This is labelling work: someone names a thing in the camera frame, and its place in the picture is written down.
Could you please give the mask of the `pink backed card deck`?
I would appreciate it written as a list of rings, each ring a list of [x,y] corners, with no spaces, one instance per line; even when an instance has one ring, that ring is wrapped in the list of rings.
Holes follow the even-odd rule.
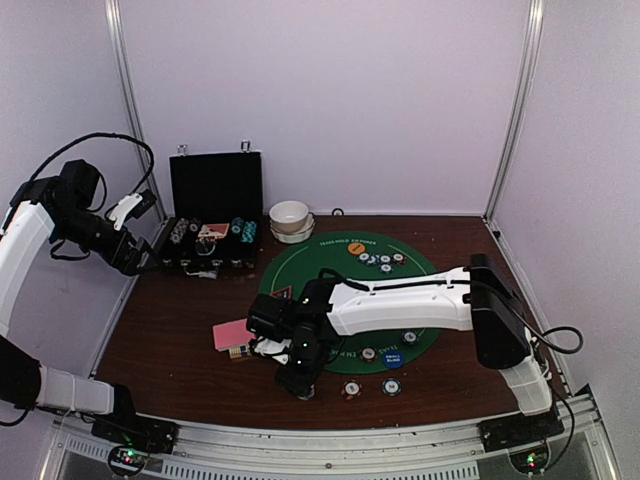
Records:
[[[254,338],[246,328],[245,319],[214,325],[212,334],[214,348],[220,352],[248,344]]]

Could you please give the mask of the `blue small blind button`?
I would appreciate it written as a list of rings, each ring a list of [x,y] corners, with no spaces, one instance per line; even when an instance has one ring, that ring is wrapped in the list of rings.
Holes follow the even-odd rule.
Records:
[[[382,354],[381,361],[387,369],[396,370],[405,365],[405,356],[399,350],[388,350]]]

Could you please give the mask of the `dark blue green chip stack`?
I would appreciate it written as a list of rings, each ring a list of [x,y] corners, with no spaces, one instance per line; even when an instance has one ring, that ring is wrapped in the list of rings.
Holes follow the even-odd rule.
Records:
[[[381,386],[382,392],[390,397],[395,397],[402,392],[402,384],[394,378],[385,379]]]

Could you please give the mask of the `orange big blind button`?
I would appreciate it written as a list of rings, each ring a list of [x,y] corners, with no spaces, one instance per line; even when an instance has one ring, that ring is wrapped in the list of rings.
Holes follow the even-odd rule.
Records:
[[[366,246],[363,243],[354,242],[348,246],[347,250],[350,254],[359,256],[366,252]]]

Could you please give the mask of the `blue white chip stack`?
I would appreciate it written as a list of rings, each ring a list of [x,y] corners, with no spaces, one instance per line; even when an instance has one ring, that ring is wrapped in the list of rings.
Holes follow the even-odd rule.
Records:
[[[298,396],[298,399],[303,401],[308,401],[312,399],[315,395],[315,391],[313,389],[309,389],[305,394]]]

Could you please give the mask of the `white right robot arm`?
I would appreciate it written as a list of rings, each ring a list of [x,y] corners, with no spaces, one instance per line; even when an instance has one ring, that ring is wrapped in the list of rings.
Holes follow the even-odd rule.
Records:
[[[311,395],[343,338],[400,329],[471,331],[478,362],[498,371],[516,399],[517,438],[533,441],[551,424],[551,388],[533,346],[539,335],[484,255],[472,256],[466,267],[400,279],[356,280],[323,269],[278,314],[289,345],[276,381],[296,397]]]

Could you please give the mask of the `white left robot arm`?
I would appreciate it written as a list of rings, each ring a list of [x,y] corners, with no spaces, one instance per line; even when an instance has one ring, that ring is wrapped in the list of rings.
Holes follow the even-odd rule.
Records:
[[[91,208],[101,173],[86,161],[68,161],[57,176],[24,183],[11,200],[1,229],[1,398],[25,412],[36,408],[105,416],[106,429],[123,444],[144,433],[138,415],[116,401],[122,388],[50,368],[8,338],[18,294],[45,243],[76,244],[84,257],[98,254],[125,276],[146,272],[151,245],[136,239],[126,221],[139,218],[156,201],[151,190],[118,201],[106,217]]]

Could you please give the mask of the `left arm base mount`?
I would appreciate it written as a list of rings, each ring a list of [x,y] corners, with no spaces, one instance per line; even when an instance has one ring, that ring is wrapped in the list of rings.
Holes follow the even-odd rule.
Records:
[[[178,436],[178,425],[172,421],[140,415],[126,386],[115,384],[112,388],[113,411],[109,414],[91,415],[91,434],[141,452],[171,454]]]

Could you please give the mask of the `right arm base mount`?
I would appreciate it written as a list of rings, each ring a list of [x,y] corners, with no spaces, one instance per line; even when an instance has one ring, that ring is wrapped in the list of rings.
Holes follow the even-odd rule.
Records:
[[[484,451],[494,452],[540,442],[564,432],[561,420],[551,415],[513,415],[478,424]]]

